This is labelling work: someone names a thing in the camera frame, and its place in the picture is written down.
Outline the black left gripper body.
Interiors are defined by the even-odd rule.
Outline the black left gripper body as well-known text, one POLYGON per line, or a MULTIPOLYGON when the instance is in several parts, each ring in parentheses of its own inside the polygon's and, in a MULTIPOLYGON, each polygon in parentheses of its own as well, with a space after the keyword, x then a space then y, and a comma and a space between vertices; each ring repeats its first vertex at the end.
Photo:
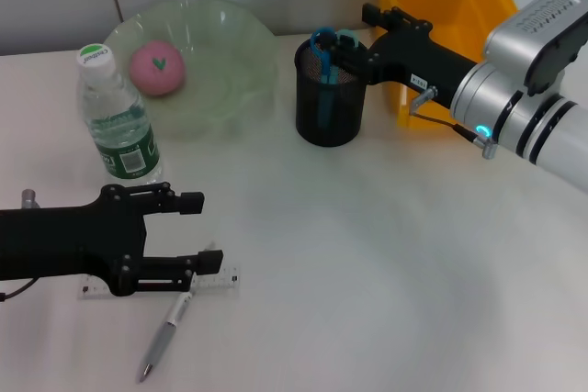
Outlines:
POLYGON ((115 296, 133 294, 146 240, 136 193, 107 185, 80 207, 3 210, 1 279, 90 274, 115 296))

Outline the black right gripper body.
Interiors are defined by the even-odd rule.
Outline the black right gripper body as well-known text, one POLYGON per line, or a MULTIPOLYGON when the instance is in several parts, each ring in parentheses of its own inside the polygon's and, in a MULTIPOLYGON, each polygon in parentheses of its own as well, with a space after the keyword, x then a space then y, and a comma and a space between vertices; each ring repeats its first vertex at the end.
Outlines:
POLYGON ((367 50, 366 79, 370 84, 394 82, 417 92, 434 86, 434 101, 450 108, 452 99, 476 62, 430 38, 433 26, 423 20, 405 19, 385 27, 367 50))

